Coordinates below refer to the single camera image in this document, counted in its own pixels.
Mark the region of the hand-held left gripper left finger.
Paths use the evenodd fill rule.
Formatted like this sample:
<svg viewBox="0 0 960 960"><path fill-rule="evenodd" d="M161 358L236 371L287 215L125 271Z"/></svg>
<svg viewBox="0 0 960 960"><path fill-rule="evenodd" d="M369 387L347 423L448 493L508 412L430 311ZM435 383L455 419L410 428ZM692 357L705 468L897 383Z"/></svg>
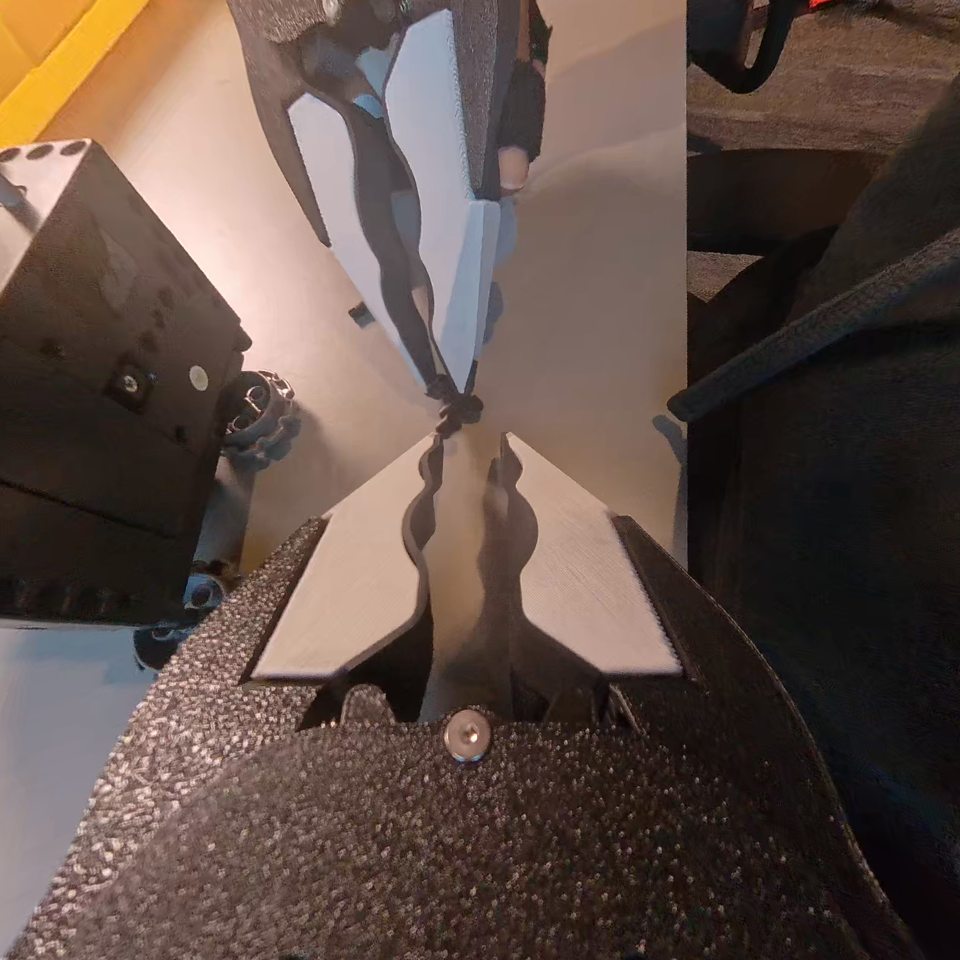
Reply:
<svg viewBox="0 0 960 960"><path fill-rule="evenodd" d="M317 545L252 666L255 682L331 681L421 619L444 441L426 436L322 519Z"/></svg>

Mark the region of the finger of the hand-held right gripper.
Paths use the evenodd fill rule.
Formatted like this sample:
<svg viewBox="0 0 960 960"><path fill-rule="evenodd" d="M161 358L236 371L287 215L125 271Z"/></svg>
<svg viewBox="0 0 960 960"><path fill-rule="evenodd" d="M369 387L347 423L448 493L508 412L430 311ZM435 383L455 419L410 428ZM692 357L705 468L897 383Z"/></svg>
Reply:
<svg viewBox="0 0 960 960"><path fill-rule="evenodd" d="M386 127L355 103L318 91L304 92L288 116L333 255L426 394L449 394L394 217L398 158Z"/></svg>
<svg viewBox="0 0 960 960"><path fill-rule="evenodd" d="M470 389L486 323L501 208L471 185L450 8L403 33L384 88L387 128L412 177L428 329L458 393Z"/></svg>

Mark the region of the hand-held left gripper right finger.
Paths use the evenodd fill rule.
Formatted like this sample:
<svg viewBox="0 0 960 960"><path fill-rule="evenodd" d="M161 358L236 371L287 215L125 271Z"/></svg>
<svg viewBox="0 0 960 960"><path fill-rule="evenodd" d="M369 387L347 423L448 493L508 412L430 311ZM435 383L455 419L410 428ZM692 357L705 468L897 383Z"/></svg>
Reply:
<svg viewBox="0 0 960 960"><path fill-rule="evenodd" d="M616 517L515 433L484 494L484 640L510 706L684 676Z"/></svg>

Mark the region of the yellow toy brick vehicle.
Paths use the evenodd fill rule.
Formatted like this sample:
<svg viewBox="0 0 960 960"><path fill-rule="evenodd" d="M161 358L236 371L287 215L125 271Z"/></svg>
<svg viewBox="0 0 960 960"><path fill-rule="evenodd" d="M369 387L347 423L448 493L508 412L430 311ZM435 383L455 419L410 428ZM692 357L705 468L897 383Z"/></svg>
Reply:
<svg viewBox="0 0 960 960"><path fill-rule="evenodd" d="M237 585L295 393L96 142L1 181L2 621L131 628L159 670Z"/></svg>

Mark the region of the grey desk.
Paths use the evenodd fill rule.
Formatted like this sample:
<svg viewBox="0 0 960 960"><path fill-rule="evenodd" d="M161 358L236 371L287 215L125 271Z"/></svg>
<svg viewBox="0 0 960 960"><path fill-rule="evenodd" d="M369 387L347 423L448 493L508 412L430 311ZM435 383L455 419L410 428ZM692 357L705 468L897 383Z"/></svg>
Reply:
<svg viewBox="0 0 960 960"><path fill-rule="evenodd" d="M486 409L445 447L425 552L427 721L509 700L478 639L476 565L503 432L685 557L683 444L654 423L687 375L683 3L539 6L554 28L543 151L496 274L505 308L476 382ZM254 482L243 570L436 424L383 332L350 318L354 285L270 152L225 2L150 2L40 138L98 141L239 315L246 366L294 387L301 431ZM2 951L150 679L128 632L2 630Z"/></svg>

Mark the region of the person's right hand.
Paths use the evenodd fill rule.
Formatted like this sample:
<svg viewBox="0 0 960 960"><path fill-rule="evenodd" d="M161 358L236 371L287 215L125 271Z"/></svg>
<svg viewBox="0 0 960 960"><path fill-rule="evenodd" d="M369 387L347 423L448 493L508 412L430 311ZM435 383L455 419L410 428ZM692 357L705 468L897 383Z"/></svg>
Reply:
<svg viewBox="0 0 960 960"><path fill-rule="evenodd" d="M538 2L521 1L517 50L497 134L500 187L507 195L526 185L542 151L551 34Z"/></svg>

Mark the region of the yellow plastic bin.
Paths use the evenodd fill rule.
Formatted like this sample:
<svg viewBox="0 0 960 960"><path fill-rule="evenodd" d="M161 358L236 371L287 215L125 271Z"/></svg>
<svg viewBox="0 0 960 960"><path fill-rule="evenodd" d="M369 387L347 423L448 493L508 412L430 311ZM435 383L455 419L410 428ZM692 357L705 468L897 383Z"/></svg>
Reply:
<svg viewBox="0 0 960 960"><path fill-rule="evenodd" d="M35 142L148 1L3 1L1 146Z"/></svg>

